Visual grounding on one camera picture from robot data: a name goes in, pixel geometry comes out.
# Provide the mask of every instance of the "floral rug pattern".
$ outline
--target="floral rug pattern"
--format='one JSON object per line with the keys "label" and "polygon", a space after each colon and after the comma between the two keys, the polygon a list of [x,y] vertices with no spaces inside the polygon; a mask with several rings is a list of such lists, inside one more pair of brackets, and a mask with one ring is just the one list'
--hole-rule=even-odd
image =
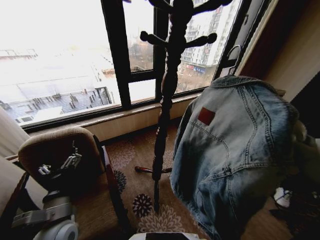
{"label": "floral rug pattern", "polygon": [[[174,143],[177,125],[168,127],[166,149],[162,168],[171,168],[173,164]],[[152,169],[156,128],[147,129],[138,134],[126,136],[126,139],[113,139],[106,144],[110,161],[124,207],[128,210],[130,224],[138,233],[144,232],[185,232],[198,234],[201,239],[210,238],[197,224],[193,216],[173,194],[169,176],[163,174],[159,181],[159,213],[154,211],[154,181],[150,173],[138,173],[135,166]],[[250,220],[241,240],[290,239],[286,223],[281,222],[269,212],[274,208],[268,200],[265,207]]]}

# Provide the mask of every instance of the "curtain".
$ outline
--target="curtain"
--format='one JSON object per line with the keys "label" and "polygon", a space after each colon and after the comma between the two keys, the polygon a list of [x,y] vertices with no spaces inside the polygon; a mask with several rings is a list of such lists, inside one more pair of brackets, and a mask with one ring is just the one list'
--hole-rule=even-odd
{"label": "curtain", "polygon": [[17,154],[28,138],[29,135],[0,107],[0,156]]}

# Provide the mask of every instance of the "wall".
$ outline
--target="wall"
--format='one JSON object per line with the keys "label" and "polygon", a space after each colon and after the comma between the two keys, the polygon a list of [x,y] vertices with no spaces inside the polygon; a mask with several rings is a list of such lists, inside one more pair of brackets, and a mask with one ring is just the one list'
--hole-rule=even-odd
{"label": "wall", "polygon": [[280,49],[264,80],[291,101],[320,71],[320,1],[313,0]]}
{"label": "wall", "polygon": [[320,1],[272,0],[236,71],[291,101],[320,70]]}
{"label": "wall", "polygon": [[[170,110],[171,119],[181,117],[189,103],[196,97],[189,97],[183,101],[173,100],[173,105]],[[88,129],[96,135],[100,141],[105,141],[123,134],[143,129],[158,123],[160,113],[160,104],[146,106],[146,110],[140,112],[132,112],[131,114],[122,117],[116,117],[107,121],[101,121],[93,124],[82,124],[81,127]]]}

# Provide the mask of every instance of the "floor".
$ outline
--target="floor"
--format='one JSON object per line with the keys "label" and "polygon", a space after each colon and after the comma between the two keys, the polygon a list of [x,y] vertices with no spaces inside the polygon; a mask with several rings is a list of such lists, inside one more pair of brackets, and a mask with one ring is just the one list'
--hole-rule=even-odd
{"label": "floor", "polygon": [[[177,122],[168,128],[163,168],[172,166]],[[115,170],[121,197],[128,209],[128,217],[137,232],[186,232],[196,233],[200,238],[210,239],[197,225],[188,210],[174,196],[169,173],[163,174],[159,182],[160,212],[153,210],[153,181],[148,173],[137,173],[135,166],[152,168],[156,128],[151,127],[131,133],[106,144]],[[264,206],[248,223],[242,240],[288,240],[292,238],[286,223],[269,213],[275,209],[269,198]]]}

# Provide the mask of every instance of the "window frame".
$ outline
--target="window frame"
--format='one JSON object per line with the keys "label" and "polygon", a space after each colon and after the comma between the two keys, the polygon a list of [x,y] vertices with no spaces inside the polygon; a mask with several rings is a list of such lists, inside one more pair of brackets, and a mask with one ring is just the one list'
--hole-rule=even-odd
{"label": "window frame", "polygon": [[[53,128],[61,126],[64,124],[74,123],[78,121],[84,121],[92,119],[95,117],[105,116],[107,114],[113,114],[120,111],[125,111],[133,108],[138,108],[146,106],[149,104],[158,103],[161,99],[161,85],[162,78],[165,73],[165,59],[166,52],[161,46],[153,47],[153,69],[148,69],[144,71],[131,72],[130,69],[130,59],[129,59],[129,49],[126,33],[126,23],[125,23],[125,13],[123,2],[121,0],[100,0],[102,12],[104,16],[104,21],[106,25],[110,51],[113,60],[114,71],[116,75],[116,81],[118,85],[121,106],[108,108],[106,105],[103,109],[93,109],[89,112],[84,111],[83,113],[61,117],[58,119],[49,119],[44,122],[39,122],[35,124],[22,126],[22,128],[27,133],[32,133],[48,128]],[[265,10],[270,3],[270,0],[262,0],[263,3],[259,8],[256,18],[252,24],[249,33],[246,36],[245,41],[241,44],[243,47],[242,54],[239,56],[243,57],[243,53],[248,47],[249,41],[258,26]],[[238,34],[241,31],[241,26],[246,18],[247,11],[249,10],[252,0],[243,0],[237,12],[234,20],[234,24],[231,28],[229,36],[227,38],[222,56],[218,62],[217,69],[213,76],[213,80],[220,75],[223,68],[228,66],[233,66],[236,62],[235,59],[226,59],[229,50],[235,44]],[[162,10],[157,8],[153,9],[153,33],[160,37],[161,39],[166,39],[168,36],[169,28],[169,16]],[[141,101],[138,103],[131,103],[129,84],[141,81],[153,80],[155,79],[155,98],[151,100]],[[205,87],[197,88],[193,90],[188,90],[180,93],[174,94],[173,98],[179,98],[186,95],[191,95],[194,93],[200,93],[205,89]]]}

